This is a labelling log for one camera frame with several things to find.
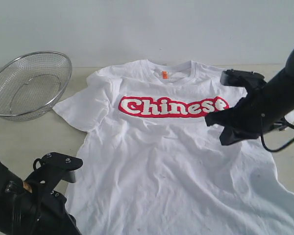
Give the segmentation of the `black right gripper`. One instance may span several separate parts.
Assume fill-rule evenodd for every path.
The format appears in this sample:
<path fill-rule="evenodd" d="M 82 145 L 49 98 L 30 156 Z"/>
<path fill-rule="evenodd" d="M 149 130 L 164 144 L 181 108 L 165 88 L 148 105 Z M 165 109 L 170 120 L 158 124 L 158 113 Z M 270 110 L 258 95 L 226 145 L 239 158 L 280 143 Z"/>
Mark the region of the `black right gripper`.
<path fill-rule="evenodd" d="M 205 123 L 207 126 L 224 126 L 220 143 L 229 146 L 245 140 L 255 140 L 261 133 L 284 129 L 284 118 L 272 120 L 268 114 L 269 109 L 268 99 L 263 94 L 248 94 L 233 108 L 207 114 Z"/>

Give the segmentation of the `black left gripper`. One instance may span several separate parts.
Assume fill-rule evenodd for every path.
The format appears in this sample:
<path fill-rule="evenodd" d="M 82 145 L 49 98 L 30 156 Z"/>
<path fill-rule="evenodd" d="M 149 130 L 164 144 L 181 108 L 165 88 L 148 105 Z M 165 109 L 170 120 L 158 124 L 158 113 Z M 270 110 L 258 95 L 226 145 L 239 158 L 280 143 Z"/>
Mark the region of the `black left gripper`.
<path fill-rule="evenodd" d="M 22 197 L 23 235 L 79 235 L 75 218 L 65 209 L 66 198 L 59 192 L 45 194 L 41 200 L 36 193 Z"/>

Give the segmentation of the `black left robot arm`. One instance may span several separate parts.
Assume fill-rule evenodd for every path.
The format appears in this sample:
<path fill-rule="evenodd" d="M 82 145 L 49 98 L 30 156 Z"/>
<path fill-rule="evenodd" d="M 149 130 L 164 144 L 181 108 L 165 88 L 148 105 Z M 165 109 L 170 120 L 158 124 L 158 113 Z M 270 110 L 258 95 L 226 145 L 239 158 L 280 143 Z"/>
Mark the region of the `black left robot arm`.
<path fill-rule="evenodd" d="M 65 209 L 66 197 L 55 191 L 63 180 L 75 183 L 80 158 L 47 153 L 35 159 L 25 179 L 0 162 L 0 232 L 5 235 L 79 235 L 76 219 Z"/>

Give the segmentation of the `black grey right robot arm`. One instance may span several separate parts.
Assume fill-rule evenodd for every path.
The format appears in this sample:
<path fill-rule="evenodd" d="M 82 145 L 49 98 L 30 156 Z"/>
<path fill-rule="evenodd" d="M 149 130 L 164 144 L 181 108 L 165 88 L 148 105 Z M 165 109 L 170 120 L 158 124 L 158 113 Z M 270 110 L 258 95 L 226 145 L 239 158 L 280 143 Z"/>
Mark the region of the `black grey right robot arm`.
<path fill-rule="evenodd" d="M 294 49 L 285 67 L 269 82 L 259 73 L 242 70 L 224 70 L 220 82 L 224 86 L 242 87 L 247 91 L 246 97 L 234 107 L 205 117 L 207 126 L 217 124 L 224 127 L 220 135 L 222 145 L 254 140 L 286 127 L 294 129 L 285 119 L 294 110 Z"/>

